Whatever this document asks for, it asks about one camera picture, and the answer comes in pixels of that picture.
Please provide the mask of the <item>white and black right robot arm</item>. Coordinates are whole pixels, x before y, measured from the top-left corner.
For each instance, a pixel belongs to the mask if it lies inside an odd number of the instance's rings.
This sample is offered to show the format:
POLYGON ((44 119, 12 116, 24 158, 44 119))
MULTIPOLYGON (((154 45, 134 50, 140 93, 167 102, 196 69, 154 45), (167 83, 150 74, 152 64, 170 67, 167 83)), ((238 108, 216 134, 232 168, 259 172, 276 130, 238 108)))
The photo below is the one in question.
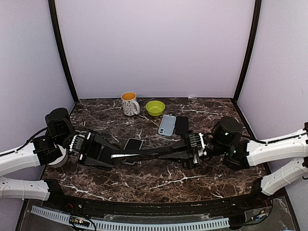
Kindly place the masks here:
POLYGON ((225 116, 210 134, 184 134, 182 140, 160 151, 158 157, 193 168, 202 159, 222 155, 223 164, 236 171, 289 158, 289 163, 253 182, 252 193, 246 197, 245 204, 255 209, 263 203, 264 195, 273 195, 308 173, 308 128, 269 140, 250 137, 243 140, 243 129, 242 123, 225 116))

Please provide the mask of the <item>black phone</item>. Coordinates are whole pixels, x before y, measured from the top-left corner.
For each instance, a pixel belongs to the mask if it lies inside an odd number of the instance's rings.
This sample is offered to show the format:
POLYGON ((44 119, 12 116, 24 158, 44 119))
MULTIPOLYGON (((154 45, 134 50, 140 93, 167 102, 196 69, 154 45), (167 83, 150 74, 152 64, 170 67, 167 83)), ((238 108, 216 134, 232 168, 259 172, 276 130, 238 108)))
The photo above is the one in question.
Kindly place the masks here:
POLYGON ((189 130, 189 120, 185 116, 177 116, 175 123, 175 134, 182 135, 187 133, 189 130))

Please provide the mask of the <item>dark green phone case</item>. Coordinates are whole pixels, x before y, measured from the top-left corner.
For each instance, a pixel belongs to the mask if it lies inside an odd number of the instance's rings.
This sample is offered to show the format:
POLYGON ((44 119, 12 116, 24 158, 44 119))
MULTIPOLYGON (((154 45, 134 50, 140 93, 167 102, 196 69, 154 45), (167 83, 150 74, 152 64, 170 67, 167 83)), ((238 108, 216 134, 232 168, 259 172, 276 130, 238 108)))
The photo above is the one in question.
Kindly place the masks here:
POLYGON ((142 153, 155 153, 159 154, 170 154, 172 152, 167 151, 167 147, 153 148, 153 149, 140 149, 140 150, 112 150, 110 154, 142 154, 142 153))

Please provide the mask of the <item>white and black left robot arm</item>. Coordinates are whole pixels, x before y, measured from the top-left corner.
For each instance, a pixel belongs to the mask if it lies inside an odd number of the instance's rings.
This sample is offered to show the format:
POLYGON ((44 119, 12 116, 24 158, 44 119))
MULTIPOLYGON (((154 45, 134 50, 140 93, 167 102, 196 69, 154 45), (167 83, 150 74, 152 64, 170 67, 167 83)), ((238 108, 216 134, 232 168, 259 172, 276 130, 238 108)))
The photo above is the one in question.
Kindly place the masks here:
POLYGON ((77 161, 84 166, 110 170, 114 167, 110 151, 119 147, 95 131, 79 134, 66 108, 54 109, 45 116, 45 122, 46 128, 25 144, 0 154, 0 197, 49 201, 56 209, 63 210, 68 206, 68 199, 57 180, 15 180, 6 175, 29 167, 61 167, 69 153, 78 154, 77 161))

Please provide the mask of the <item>light blue phone case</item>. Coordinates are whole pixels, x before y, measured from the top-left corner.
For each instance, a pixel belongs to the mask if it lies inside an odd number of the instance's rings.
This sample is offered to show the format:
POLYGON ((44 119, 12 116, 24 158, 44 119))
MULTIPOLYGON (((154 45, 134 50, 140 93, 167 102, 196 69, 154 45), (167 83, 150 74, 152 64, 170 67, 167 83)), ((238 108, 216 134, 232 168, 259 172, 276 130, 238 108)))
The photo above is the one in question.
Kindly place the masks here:
POLYGON ((158 129, 158 134, 163 136, 172 136, 176 123, 176 117, 172 115, 164 115, 158 129))

